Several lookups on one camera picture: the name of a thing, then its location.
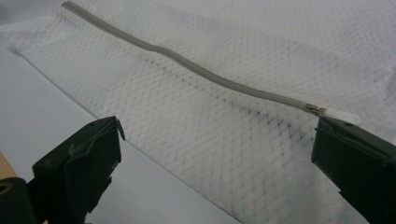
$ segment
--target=table surface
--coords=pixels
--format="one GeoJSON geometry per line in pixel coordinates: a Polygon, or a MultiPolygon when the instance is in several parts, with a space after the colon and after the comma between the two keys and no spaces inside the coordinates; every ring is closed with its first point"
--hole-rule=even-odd
{"type": "MultiPolygon", "coordinates": [[[[0,0],[0,25],[50,13],[60,0],[0,0]]],[[[0,35],[0,149],[18,176],[95,118],[53,86],[0,35]]],[[[92,223],[239,223],[122,142],[122,163],[92,223]]]]}

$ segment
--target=white fabric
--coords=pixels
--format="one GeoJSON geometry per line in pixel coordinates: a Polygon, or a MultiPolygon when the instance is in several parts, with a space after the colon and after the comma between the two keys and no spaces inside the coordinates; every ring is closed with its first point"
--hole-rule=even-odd
{"type": "MultiPolygon", "coordinates": [[[[363,128],[396,143],[390,1],[77,3],[235,82],[359,114],[363,128]]],[[[1,32],[76,102],[120,117],[132,144],[243,223],[365,222],[310,162],[315,117],[212,84],[66,9],[1,32]]]]}

